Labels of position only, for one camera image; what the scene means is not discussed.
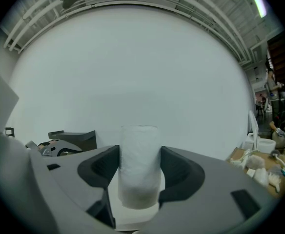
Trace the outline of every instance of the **white container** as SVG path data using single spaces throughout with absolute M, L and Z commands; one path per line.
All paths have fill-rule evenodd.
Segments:
M 243 149 L 253 150 L 254 145 L 254 136 L 252 133 L 248 134 L 246 140 L 244 141 Z M 260 138 L 258 137 L 257 150 L 261 153 L 269 154 L 276 147 L 276 142 L 271 139 Z
M 262 153 L 269 154 L 276 147 L 276 142 L 272 139 L 260 138 L 258 136 L 259 126 L 252 111 L 249 112 L 249 118 L 252 125 L 253 133 L 246 137 L 243 149 L 259 150 Z

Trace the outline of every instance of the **person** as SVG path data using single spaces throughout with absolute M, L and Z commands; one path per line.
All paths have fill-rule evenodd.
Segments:
M 261 100 L 262 105 L 265 106 L 266 97 L 264 97 L 262 94 L 260 94 L 260 97 L 262 98 L 262 100 Z
M 283 84 L 276 84 L 274 79 L 274 71 L 271 68 L 267 69 L 268 76 L 266 84 L 269 90 L 269 98 L 271 101 L 272 109 L 273 109 L 273 118 L 277 116 L 277 114 L 282 110 L 282 103 L 279 100 L 279 89 L 283 87 Z
M 260 101 L 257 101 L 255 104 L 256 109 L 256 117 L 260 115 L 260 112 L 262 113 L 262 116 L 264 115 L 264 107 L 262 106 L 262 103 Z
M 276 142 L 276 148 L 285 150 L 285 111 L 279 113 L 269 126 L 273 130 L 272 140 Z

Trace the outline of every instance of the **gray panel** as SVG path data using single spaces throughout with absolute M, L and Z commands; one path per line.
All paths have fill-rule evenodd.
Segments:
M 169 148 L 198 163 L 205 172 L 202 187 L 189 199 L 164 203 L 142 233 L 222 233 L 242 224 L 244 216 L 231 196 L 245 189 L 260 207 L 274 202 L 267 189 L 225 161 Z
M 109 147 L 99 148 L 69 156 L 44 158 L 47 165 L 60 165 L 59 168 L 51 170 L 50 173 L 63 192 L 83 211 L 89 209 L 96 201 L 101 200 L 103 188 L 89 186 L 78 175 L 77 168 L 82 161 L 104 152 L 108 148 Z
M 27 144 L 26 144 L 27 148 L 33 150 L 33 151 L 39 151 L 39 147 L 37 146 L 37 144 L 35 144 L 33 141 L 29 141 Z
M 78 146 L 83 151 L 97 149 L 95 131 L 91 131 L 88 133 L 68 133 L 68 132 L 61 130 L 61 131 L 48 133 L 48 137 L 51 139 L 61 139 L 61 140 L 68 141 Z
M 79 148 L 78 146 L 76 146 L 76 145 L 74 145 L 72 143 L 69 143 L 69 142 L 64 141 L 64 140 L 58 140 L 55 143 L 51 143 L 48 146 L 44 146 L 42 149 L 40 149 L 40 153 L 42 155 L 44 155 L 46 152 L 49 151 L 49 153 L 52 154 L 52 157 L 57 157 L 59 152 L 63 148 L 71 149 L 71 150 L 74 150 L 74 151 L 80 151 L 80 152 L 82 151 L 81 148 Z
M 34 176 L 31 152 L 41 156 L 39 152 L 26 150 L 15 138 L 0 135 L 0 198 L 32 231 L 57 234 L 55 219 Z
M 59 163 L 59 165 L 66 166 L 66 162 L 72 161 L 80 162 L 81 159 L 87 159 L 96 153 L 105 151 L 107 148 L 101 148 L 96 152 L 90 151 L 81 154 L 70 156 L 50 157 L 44 158 L 39 152 L 31 152 L 30 158 L 35 174 L 35 179 L 40 187 L 41 193 L 48 204 L 58 225 L 59 231 L 62 234 L 89 234 L 89 233 L 115 233 L 111 228 L 105 226 L 87 212 L 83 211 L 70 196 L 68 196 L 58 185 L 55 177 L 51 175 L 46 167 L 46 164 Z

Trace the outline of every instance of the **black plastic part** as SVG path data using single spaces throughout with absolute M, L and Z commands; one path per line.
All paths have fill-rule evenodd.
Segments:
M 115 145 L 108 150 L 84 160 L 78 166 L 79 176 L 90 186 L 108 188 L 120 162 L 120 146 Z
M 234 191 L 230 194 L 234 198 L 246 220 L 260 209 L 259 205 L 246 190 Z
M 93 204 L 86 212 L 102 223 L 115 229 L 115 218 L 112 215 L 108 190 L 104 190 L 102 199 Z
M 88 133 L 68 133 L 63 130 L 48 133 L 50 139 L 61 139 L 74 144 L 82 149 L 82 151 L 90 151 L 97 149 L 96 132 Z
M 62 148 L 58 154 L 57 154 L 57 157 L 60 156 L 63 152 L 70 152 L 70 153 L 74 153 L 74 154 L 79 154 L 79 153 L 82 153 L 83 151 L 77 151 L 77 150 L 73 150 L 73 149 L 69 149 L 69 148 Z
M 43 146 L 49 146 L 50 143 L 49 142 L 42 142 L 41 144 L 39 144 L 38 146 L 43 145 Z
M 161 169 L 165 190 L 160 192 L 160 207 L 164 202 L 188 199 L 204 182 L 204 170 L 200 165 L 165 146 L 161 147 Z
M 112 228 L 115 228 L 115 219 L 111 211 L 108 185 L 119 167 L 119 162 L 120 147 L 119 145 L 115 145 L 83 161 L 78 166 L 79 176 L 88 185 L 104 189 L 101 201 L 97 201 L 86 212 Z
M 59 168 L 60 167 L 60 165 L 58 165 L 58 164 L 50 164 L 50 165 L 47 165 L 47 168 L 48 168 L 48 170 L 53 170 L 53 169 L 56 169 L 56 168 Z
M 14 128 L 12 128 L 12 127 L 5 127 L 5 134 L 6 134 L 6 136 L 12 136 L 12 137 L 14 137 L 15 136 L 15 129 Z

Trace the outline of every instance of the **gray machine part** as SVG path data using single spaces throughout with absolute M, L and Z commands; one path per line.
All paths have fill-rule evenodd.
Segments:
M 43 156 L 50 156 L 50 157 L 58 157 L 61 155 L 61 153 L 80 153 L 82 152 L 81 148 L 78 146 L 69 143 L 64 140 L 56 140 L 55 143 L 50 143 L 47 146 L 44 146 L 42 149 L 39 149 L 38 146 L 30 141 L 26 144 L 28 148 L 30 148 L 33 151 L 39 151 L 41 155 Z
M 88 133 L 71 133 L 61 131 L 55 131 L 48 133 L 48 137 L 50 139 L 61 139 L 67 142 L 70 142 L 83 151 L 89 151 L 97 149 L 97 142 L 96 142 L 96 132 L 91 131 Z
M 2 147 L 5 146 L 4 142 L 10 141 L 16 140 L 1 140 Z M 78 171 L 83 162 L 104 156 L 109 149 L 111 147 L 103 147 L 53 158 L 43 157 L 39 152 L 27 152 L 21 144 L 18 148 L 5 151 L 29 155 L 31 166 L 26 166 L 25 169 L 30 170 L 25 172 L 33 174 L 33 178 L 27 179 L 35 180 L 37 189 L 55 221 L 58 233 L 112 234 L 115 233 L 112 228 L 88 212 L 93 205 L 102 202 L 105 195 L 104 184 L 107 180 L 99 183 L 103 188 L 90 186 L 85 178 L 81 178 Z M 259 224 L 259 219 L 267 217 L 276 204 L 276 200 L 265 188 L 225 161 L 176 148 L 167 148 L 166 151 L 199 165 L 204 171 L 204 181 L 195 193 L 188 195 L 186 199 L 162 202 L 159 212 L 141 229 L 143 234 L 247 233 L 251 231 L 251 227 Z M 240 190 L 245 190 L 260 208 L 248 219 L 232 196 L 232 192 Z M 12 200 L 13 198 L 7 198 L 10 206 L 13 205 Z

